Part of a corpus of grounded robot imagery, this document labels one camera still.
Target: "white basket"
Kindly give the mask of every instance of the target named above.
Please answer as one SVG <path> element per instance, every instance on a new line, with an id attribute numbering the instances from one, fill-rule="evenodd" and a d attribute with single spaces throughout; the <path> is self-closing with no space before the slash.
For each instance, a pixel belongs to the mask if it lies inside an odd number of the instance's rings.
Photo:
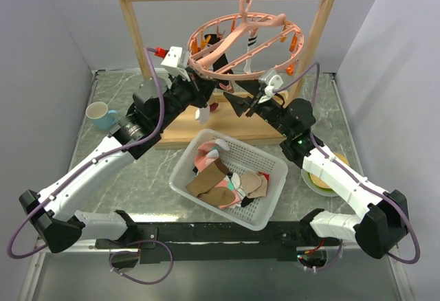
<path id="1" fill-rule="evenodd" d="M 187 191 L 186 186 L 195 178 L 193 168 L 197 148 L 204 142 L 216 140 L 217 138 L 221 138 L 229 144 L 230 150 L 221 151 L 220 158 L 230 171 L 236 172 L 240 176 L 248 170 L 253 172 L 261 171 L 270 175 L 266 197 L 257 198 L 244 208 L 220 210 L 192 196 Z M 274 212 L 286 182 L 287 169 L 287 164 L 282 159 L 222 133 L 211 129 L 204 129 L 197 134 L 196 138 L 186 148 L 184 154 L 174 167 L 169 183 L 175 192 L 180 193 L 191 201 L 243 227 L 259 231 L 264 229 Z"/>

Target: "mug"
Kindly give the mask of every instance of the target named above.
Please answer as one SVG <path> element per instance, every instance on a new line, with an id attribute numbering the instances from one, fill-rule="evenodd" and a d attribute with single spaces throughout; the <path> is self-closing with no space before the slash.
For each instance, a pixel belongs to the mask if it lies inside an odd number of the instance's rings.
<path id="1" fill-rule="evenodd" d="M 104 131 L 108 131 L 119 120 L 119 112 L 109 110 L 104 102 L 91 103 L 86 108 L 85 115 L 95 126 Z"/>

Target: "white wall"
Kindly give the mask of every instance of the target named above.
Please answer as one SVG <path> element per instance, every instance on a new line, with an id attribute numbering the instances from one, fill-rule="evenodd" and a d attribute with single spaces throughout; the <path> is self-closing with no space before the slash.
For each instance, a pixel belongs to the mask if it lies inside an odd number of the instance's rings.
<path id="1" fill-rule="evenodd" d="M 0 0 L 0 294 L 16 300 L 29 259 L 6 244 L 25 217 L 19 195 L 67 171 L 91 86 L 91 72 L 50 0 Z M 27 226 L 15 251 L 30 251 Z"/>
<path id="2" fill-rule="evenodd" d="M 338 88 L 373 181 L 408 198 L 421 260 L 407 265 L 416 300 L 440 293 L 440 0 L 376 0 L 338 71 Z M 410 237 L 402 254 L 414 254 Z"/>
<path id="3" fill-rule="evenodd" d="M 92 69 L 139 68 L 118 0 L 52 0 L 67 29 Z M 323 71 L 338 70 L 374 0 L 336 0 L 316 57 Z M 238 10 L 237 1 L 134 3 L 144 44 L 151 47 L 185 46 L 201 24 Z M 308 34 L 318 0 L 258 1 L 253 11 L 286 15 Z M 288 57 L 274 48 L 260 59 L 271 67 Z"/>

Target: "brown cloth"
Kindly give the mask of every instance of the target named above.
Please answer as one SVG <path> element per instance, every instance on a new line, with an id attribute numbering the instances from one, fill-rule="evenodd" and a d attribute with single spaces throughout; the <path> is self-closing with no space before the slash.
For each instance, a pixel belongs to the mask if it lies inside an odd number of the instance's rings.
<path id="1" fill-rule="evenodd" d="M 186 189 L 198 199 L 213 206 L 227 205 L 235 199 L 234 193 L 225 187 L 215 187 L 229 173 L 220 158 L 203 169 Z"/>
<path id="2" fill-rule="evenodd" d="M 249 170 L 243 174 L 240 180 L 241 187 L 248 198 L 265 197 L 267 194 L 267 179 L 263 175 Z"/>

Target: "orange clothespin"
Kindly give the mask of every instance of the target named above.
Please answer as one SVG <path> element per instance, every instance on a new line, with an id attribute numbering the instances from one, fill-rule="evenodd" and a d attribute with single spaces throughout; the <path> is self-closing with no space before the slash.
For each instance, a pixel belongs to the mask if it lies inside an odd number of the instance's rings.
<path id="1" fill-rule="evenodd" d="M 204 32 L 205 32 L 205 29 L 202 28 L 201 32 L 200 32 L 200 46 L 204 41 Z"/>
<path id="2" fill-rule="evenodd" d="M 219 21 L 217 21 L 217 30 L 216 30 L 216 33 L 217 33 L 217 38 L 219 38 L 219 39 L 223 38 L 223 35 L 225 35 L 225 31 L 223 31 L 223 33 L 220 33 L 220 29 L 219 29 Z"/>
<path id="3" fill-rule="evenodd" d="M 231 32 L 233 30 L 235 30 L 235 19 L 237 18 L 237 16 L 234 17 L 234 19 L 232 20 L 232 25 L 231 25 Z"/>
<path id="4" fill-rule="evenodd" d="M 200 44 L 200 49 L 205 49 L 205 47 L 209 43 L 210 39 L 211 39 L 211 35 L 208 35 L 205 40 L 202 40 L 202 42 Z"/>
<path id="5" fill-rule="evenodd" d="M 196 54 L 197 52 L 199 52 L 199 46 L 197 45 L 197 37 L 194 37 L 194 40 L 192 40 L 191 52 L 192 54 Z"/>
<path id="6" fill-rule="evenodd" d="M 284 24 L 284 27 L 283 27 L 283 32 L 284 32 L 286 29 L 287 29 L 287 24 L 285 23 L 285 24 Z M 283 36 L 283 37 L 281 38 L 280 42 L 283 43 L 284 41 L 286 41 L 286 38 L 287 38 L 287 36 Z"/>
<path id="7" fill-rule="evenodd" d="M 295 62 L 295 63 L 292 63 L 292 64 L 286 69 L 286 73 L 287 73 L 288 76 L 293 76 L 293 75 L 294 75 L 294 73 L 295 73 L 295 65 L 296 65 L 296 62 Z"/>
<path id="8" fill-rule="evenodd" d="M 294 52 L 295 51 L 296 43 L 297 42 L 298 42 L 298 38 L 296 37 L 296 34 L 295 34 L 293 39 L 291 40 L 291 43 L 290 43 L 290 48 L 289 48 L 290 52 Z"/>

